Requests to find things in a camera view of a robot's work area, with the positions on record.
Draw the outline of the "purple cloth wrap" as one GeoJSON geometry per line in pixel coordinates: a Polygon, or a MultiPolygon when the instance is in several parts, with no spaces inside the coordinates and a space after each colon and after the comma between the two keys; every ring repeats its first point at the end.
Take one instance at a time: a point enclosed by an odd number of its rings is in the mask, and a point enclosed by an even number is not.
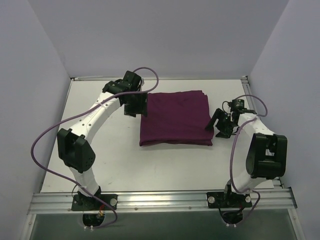
{"type": "Polygon", "coordinates": [[[212,146],[208,96],[201,90],[150,93],[147,116],[140,121],[139,145],[161,143],[212,146]]]}

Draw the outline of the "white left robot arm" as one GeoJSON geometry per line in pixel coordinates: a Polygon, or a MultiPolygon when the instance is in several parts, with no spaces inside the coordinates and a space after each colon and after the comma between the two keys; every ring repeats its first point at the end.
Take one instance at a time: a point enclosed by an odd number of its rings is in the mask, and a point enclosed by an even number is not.
{"type": "Polygon", "coordinates": [[[100,186],[96,182],[92,166],[96,154],[91,147],[93,138],[105,121],[120,107],[124,115],[147,115],[147,91],[142,90],[143,79],[134,75],[105,84],[95,103],[69,129],[57,133],[58,156],[71,170],[78,191],[84,195],[83,204],[90,210],[100,206],[100,186]]]}

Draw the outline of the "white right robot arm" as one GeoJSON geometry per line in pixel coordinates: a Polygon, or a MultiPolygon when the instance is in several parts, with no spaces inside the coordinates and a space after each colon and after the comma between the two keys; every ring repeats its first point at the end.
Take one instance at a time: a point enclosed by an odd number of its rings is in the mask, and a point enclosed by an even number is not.
{"type": "Polygon", "coordinates": [[[254,110],[236,110],[226,113],[217,108],[205,127],[211,131],[217,128],[217,138],[229,139],[237,128],[231,146],[229,178],[230,188],[222,193],[223,203],[234,206],[240,201],[240,195],[253,191],[259,184],[282,177],[286,171],[288,139],[268,129],[254,110]],[[251,138],[245,159],[245,170],[234,176],[233,163],[237,140],[241,133],[251,138]]]}

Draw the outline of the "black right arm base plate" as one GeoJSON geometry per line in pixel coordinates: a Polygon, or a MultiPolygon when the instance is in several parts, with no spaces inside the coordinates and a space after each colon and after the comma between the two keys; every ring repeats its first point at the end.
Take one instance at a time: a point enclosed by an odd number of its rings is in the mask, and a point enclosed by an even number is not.
{"type": "Polygon", "coordinates": [[[234,192],[210,191],[206,193],[207,205],[210,209],[218,208],[249,208],[252,206],[249,194],[237,194],[234,192]]]}

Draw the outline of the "aluminium right side rail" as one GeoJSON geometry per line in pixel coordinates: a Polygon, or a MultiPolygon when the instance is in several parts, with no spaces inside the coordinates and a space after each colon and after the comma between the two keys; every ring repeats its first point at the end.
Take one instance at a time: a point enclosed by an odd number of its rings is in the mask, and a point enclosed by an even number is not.
{"type": "Polygon", "coordinates": [[[249,112],[240,115],[242,131],[250,138],[245,170],[237,177],[241,189],[254,189],[258,185],[282,177],[286,171],[288,139],[276,134],[263,122],[268,115],[266,103],[252,93],[249,83],[244,87],[249,112]]]}

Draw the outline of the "aluminium front frame rail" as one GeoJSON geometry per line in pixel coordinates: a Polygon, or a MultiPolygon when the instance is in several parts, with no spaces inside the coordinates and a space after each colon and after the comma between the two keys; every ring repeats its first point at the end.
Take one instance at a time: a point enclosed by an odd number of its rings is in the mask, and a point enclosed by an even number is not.
{"type": "MultiPolygon", "coordinates": [[[[117,192],[110,205],[117,213],[202,212],[222,207],[224,193],[212,194],[210,190],[117,192]]],[[[297,203],[289,188],[258,189],[244,202],[256,205],[256,210],[295,209],[297,203]]],[[[34,194],[29,214],[97,214],[99,210],[109,213],[106,207],[76,210],[77,200],[68,192],[34,194]]]]}

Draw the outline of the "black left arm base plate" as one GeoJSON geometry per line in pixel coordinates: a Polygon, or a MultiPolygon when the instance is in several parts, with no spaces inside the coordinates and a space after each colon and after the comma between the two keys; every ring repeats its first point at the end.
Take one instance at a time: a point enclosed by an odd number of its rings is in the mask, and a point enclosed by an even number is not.
{"type": "Polygon", "coordinates": [[[73,196],[71,210],[75,212],[85,212],[85,211],[98,211],[98,210],[105,210],[110,211],[111,209],[117,209],[118,203],[118,195],[117,194],[107,194],[101,193],[97,196],[99,199],[107,203],[110,207],[103,205],[102,202],[99,200],[85,196],[78,192],[73,196]]]}

